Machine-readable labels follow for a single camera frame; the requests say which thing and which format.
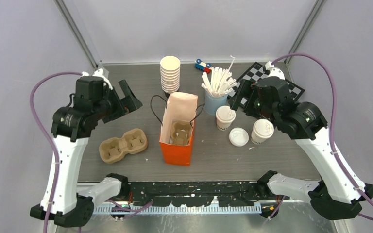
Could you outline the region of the white plastic cup lid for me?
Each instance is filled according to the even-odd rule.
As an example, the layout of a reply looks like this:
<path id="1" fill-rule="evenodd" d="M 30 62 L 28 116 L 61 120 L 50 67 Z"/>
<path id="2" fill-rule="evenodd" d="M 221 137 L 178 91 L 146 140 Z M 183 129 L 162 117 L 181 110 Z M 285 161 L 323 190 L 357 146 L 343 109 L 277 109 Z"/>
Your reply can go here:
<path id="1" fill-rule="evenodd" d="M 221 122 L 232 122 L 236 118 L 236 112 L 229 106 L 221 106 L 216 110 L 216 119 Z"/>

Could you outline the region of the white paper coffee cup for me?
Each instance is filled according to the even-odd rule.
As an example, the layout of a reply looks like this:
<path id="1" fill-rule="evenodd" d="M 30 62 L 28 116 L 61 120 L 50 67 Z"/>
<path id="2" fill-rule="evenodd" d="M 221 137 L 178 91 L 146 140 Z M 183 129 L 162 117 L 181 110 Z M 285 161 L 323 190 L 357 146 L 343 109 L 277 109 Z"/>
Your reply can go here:
<path id="1" fill-rule="evenodd" d="M 251 141 L 254 143 L 254 144 L 261 144 L 263 143 L 265 140 L 271 138 L 272 134 L 270 133 L 258 133 L 256 132 L 255 130 L 252 131 L 251 133 Z"/>
<path id="2" fill-rule="evenodd" d="M 231 126 L 232 122 L 231 121 L 222 121 L 220 119 L 216 120 L 216 126 L 219 130 L 225 131 Z"/>

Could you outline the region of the stack of white lids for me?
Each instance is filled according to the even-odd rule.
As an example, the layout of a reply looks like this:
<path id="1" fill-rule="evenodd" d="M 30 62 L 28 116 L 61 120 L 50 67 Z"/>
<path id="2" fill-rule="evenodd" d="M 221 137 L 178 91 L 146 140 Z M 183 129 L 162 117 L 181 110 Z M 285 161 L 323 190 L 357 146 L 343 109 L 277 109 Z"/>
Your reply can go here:
<path id="1" fill-rule="evenodd" d="M 240 127 L 233 128 L 229 133 L 229 141 L 236 147 L 245 146 L 249 141 L 249 135 L 246 130 Z"/>

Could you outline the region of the orange paper bag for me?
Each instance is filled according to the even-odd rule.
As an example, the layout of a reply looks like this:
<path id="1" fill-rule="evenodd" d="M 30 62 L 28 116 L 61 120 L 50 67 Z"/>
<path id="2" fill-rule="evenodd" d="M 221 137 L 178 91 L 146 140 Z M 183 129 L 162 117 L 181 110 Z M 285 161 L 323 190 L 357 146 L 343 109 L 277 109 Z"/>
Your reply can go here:
<path id="1" fill-rule="evenodd" d="M 154 98 L 160 98 L 165 103 L 162 118 L 152 108 Z M 204 104 L 198 104 L 198 96 L 190 93 L 174 92 L 167 99 L 160 95 L 151 97 L 151 111 L 161 125 L 159 144 L 166 164 L 190 166 L 195 121 L 203 106 Z"/>

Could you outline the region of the stack of paper cups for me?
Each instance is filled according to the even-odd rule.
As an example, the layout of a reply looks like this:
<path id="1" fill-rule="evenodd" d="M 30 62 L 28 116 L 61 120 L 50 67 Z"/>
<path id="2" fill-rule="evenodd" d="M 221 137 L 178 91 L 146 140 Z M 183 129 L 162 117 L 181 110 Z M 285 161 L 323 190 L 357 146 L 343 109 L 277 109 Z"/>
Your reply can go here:
<path id="1" fill-rule="evenodd" d="M 172 55 L 160 60 L 161 87 L 167 98 L 180 88 L 180 66 L 180 60 Z"/>

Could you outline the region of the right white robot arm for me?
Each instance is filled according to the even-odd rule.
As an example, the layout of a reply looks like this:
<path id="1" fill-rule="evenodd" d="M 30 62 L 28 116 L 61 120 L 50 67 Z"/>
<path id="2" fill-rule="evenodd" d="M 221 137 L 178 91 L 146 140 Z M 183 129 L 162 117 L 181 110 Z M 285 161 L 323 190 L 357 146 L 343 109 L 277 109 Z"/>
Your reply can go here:
<path id="1" fill-rule="evenodd" d="M 276 171 L 266 172 L 258 181 L 258 194 L 264 199 L 283 195 L 309 203 L 328 220 L 355 218 L 362 211 L 361 202 L 373 197 L 373 185 L 364 183 L 351 170 L 336 145 L 330 143 L 330 129 L 320 109 L 310 102 L 299 102 L 288 83 L 278 77 L 257 82 L 243 80 L 229 100 L 236 110 L 246 99 L 246 115 L 268 120 L 287 134 L 307 154 L 321 176 L 319 181 L 286 177 Z"/>

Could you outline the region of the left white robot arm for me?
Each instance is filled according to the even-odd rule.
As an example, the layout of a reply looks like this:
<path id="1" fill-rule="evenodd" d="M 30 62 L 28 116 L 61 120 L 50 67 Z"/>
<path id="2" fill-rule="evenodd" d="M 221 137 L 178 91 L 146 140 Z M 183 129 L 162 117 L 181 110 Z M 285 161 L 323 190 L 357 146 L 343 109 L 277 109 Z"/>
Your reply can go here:
<path id="1" fill-rule="evenodd" d="M 119 85 L 123 98 L 107 78 L 80 74 L 68 104 L 53 114 L 51 131 L 44 133 L 53 151 L 49 180 L 42 201 L 30 209 L 31 217 L 64 228 L 83 227 L 103 202 L 129 197 L 128 178 L 116 173 L 77 191 L 83 153 L 98 122 L 108 123 L 142 106 L 125 80 Z"/>

